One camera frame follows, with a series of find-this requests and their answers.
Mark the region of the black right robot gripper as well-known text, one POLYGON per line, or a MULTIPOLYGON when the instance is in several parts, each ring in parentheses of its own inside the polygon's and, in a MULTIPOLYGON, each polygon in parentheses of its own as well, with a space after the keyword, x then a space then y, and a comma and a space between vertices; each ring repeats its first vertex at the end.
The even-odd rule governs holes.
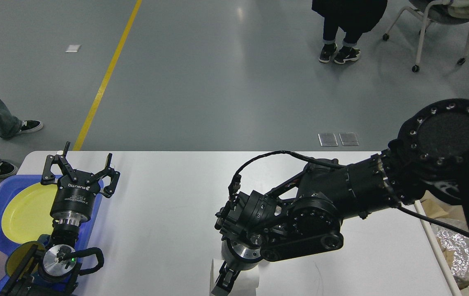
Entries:
POLYGON ((230 239, 223 240, 221 254, 225 264, 219 267, 219 276, 210 293, 214 296, 228 296, 240 272, 255 268, 263 260, 260 250, 230 239))

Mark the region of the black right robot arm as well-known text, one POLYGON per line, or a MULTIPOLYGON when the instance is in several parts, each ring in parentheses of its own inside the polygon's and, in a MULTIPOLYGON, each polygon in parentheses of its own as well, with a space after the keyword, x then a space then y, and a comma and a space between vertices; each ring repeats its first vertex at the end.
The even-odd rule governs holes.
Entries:
MULTIPOLYGON (((358 163, 315 159, 268 193, 241 193, 241 171, 228 185, 229 199, 216 213, 224 262, 212 288, 227 296, 241 271, 262 261, 281 261, 343 247, 345 219, 378 210, 407 210, 429 191, 460 205, 469 228, 469 99, 446 99, 404 122, 386 150, 358 163)), ((469 237, 469 230, 463 232, 469 237)))

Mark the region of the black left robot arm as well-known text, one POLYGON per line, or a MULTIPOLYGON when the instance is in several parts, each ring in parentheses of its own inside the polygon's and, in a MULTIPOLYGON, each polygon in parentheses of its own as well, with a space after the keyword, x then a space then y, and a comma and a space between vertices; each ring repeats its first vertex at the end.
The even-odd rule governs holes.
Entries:
POLYGON ((82 224, 92 219, 97 196, 111 197, 121 174, 111 167, 111 153, 97 173, 74 169, 67 160, 69 146, 66 142, 62 153, 47 156, 40 180, 42 185, 56 186, 49 206, 52 232, 28 242, 28 249, 22 245, 11 253, 7 264, 15 269, 6 272, 1 296, 71 296, 78 277, 104 266, 101 249, 82 248, 79 234, 82 224))

